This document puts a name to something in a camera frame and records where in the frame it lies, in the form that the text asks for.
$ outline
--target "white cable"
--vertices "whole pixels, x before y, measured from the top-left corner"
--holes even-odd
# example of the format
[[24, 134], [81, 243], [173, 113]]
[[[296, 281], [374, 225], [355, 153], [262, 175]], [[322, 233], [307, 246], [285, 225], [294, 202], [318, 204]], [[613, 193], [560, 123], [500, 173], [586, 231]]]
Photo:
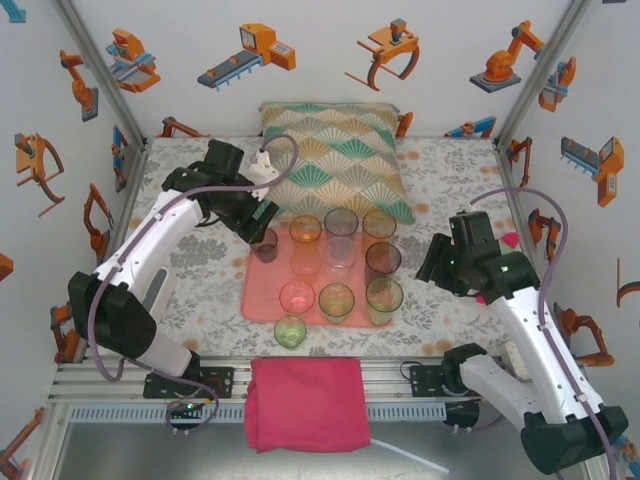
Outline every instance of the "white cable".
[[431, 467], [438, 470], [439, 472], [443, 472], [445, 475], [449, 475], [448, 468], [441, 467], [437, 463], [433, 463], [433, 462], [430, 462], [429, 460], [425, 460], [424, 458], [418, 457], [417, 455], [414, 455], [413, 453], [409, 453], [406, 450], [402, 450], [401, 448], [395, 447], [388, 443], [381, 442], [380, 440], [376, 440], [375, 438], [371, 439], [371, 443], [373, 443], [374, 445], [378, 445], [379, 447], [388, 448], [389, 450], [399, 453], [400, 455], [404, 455], [405, 457], [410, 458], [411, 460], [415, 460], [416, 462], [420, 462], [423, 465], [426, 465], [427, 467]]

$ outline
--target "robot illustration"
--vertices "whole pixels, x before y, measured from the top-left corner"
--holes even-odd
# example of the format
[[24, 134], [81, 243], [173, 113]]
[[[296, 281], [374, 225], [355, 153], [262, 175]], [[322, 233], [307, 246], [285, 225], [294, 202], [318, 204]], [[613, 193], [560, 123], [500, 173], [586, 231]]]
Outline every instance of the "robot illustration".
[[107, 53], [114, 60], [109, 71], [120, 88], [140, 93], [160, 81], [156, 73], [156, 57], [144, 51], [138, 37], [116, 28], [113, 38], [113, 43], [107, 47]]

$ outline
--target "green glass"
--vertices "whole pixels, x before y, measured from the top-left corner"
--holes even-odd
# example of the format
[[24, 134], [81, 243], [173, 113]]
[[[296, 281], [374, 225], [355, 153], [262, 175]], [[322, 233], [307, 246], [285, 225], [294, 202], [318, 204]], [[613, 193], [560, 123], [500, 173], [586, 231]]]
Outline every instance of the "green glass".
[[378, 277], [367, 286], [369, 320], [375, 327], [388, 324], [404, 301], [402, 286], [389, 277]]
[[273, 334], [284, 348], [294, 349], [307, 337], [307, 326], [299, 316], [287, 315], [278, 320]]
[[355, 304], [353, 292], [342, 283], [330, 283], [318, 296], [318, 305], [324, 313], [324, 318], [334, 324], [342, 323]]

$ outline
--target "white plug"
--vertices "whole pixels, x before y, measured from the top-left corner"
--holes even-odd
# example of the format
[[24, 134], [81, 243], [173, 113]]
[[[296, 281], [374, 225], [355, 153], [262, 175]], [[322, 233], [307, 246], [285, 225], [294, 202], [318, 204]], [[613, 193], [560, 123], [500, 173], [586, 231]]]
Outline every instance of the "white plug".
[[262, 168], [270, 168], [271, 158], [269, 158], [269, 152], [262, 149], [258, 150], [256, 152], [256, 163], [260, 165]]
[[[271, 166], [269, 152], [266, 150], [258, 150], [256, 152], [256, 163], [249, 167], [247, 178], [255, 185], [261, 185], [273, 180], [278, 175], [276, 169]], [[269, 193], [269, 188], [261, 188], [260, 190], [253, 190], [251, 195], [258, 199], [258, 201], [262, 201], [267, 193]]]

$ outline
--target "pink glass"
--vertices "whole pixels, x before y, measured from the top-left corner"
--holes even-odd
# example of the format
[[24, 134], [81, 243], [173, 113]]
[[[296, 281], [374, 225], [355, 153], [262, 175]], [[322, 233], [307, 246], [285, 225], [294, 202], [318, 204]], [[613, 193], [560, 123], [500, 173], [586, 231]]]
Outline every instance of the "pink glass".
[[292, 280], [280, 290], [280, 305], [289, 313], [301, 314], [308, 311], [315, 299], [313, 287], [301, 280]]

